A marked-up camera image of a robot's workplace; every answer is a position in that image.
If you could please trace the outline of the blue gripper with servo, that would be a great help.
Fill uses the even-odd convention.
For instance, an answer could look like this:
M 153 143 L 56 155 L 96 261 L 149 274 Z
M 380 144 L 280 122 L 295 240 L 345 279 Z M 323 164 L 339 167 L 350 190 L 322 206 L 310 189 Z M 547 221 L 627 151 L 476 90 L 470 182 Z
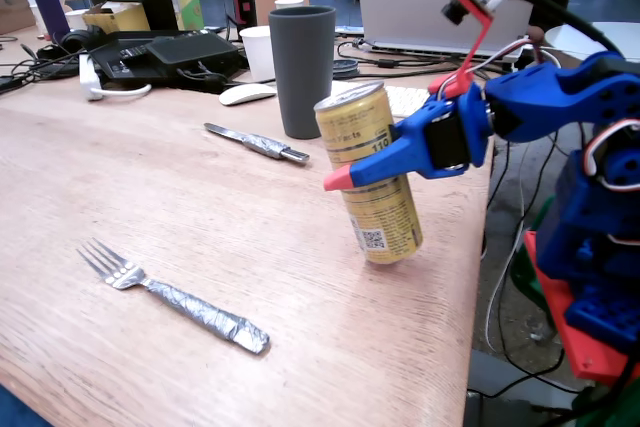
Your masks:
M 382 151 L 340 167 L 323 181 L 325 191 L 350 190 L 416 172 L 426 176 L 426 144 L 436 172 L 465 171 L 484 164 L 493 114 L 483 90 L 472 84 L 461 96 L 432 94 L 416 112 L 394 124 L 395 140 Z

